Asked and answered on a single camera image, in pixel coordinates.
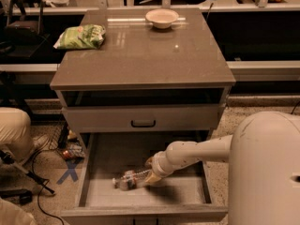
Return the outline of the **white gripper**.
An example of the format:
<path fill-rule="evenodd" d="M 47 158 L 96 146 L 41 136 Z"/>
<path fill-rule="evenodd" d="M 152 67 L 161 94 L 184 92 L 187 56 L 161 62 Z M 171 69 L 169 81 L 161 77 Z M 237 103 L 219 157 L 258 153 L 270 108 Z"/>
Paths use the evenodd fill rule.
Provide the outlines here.
<path fill-rule="evenodd" d="M 167 177 L 174 172 L 174 167 L 168 160 L 165 152 L 158 152 L 145 161 L 145 167 L 151 169 L 144 179 L 146 185 L 154 185 L 163 177 Z"/>

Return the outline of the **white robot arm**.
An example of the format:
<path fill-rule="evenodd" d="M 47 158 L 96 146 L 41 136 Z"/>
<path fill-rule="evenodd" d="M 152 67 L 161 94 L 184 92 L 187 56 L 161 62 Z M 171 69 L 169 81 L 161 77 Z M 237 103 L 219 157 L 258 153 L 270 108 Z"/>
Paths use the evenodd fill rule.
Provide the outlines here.
<path fill-rule="evenodd" d="M 229 162 L 229 225 L 300 225 L 300 117 L 257 112 L 232 135 L 172 142 L 149 159 L 155 184 L 199 161 Z"/>

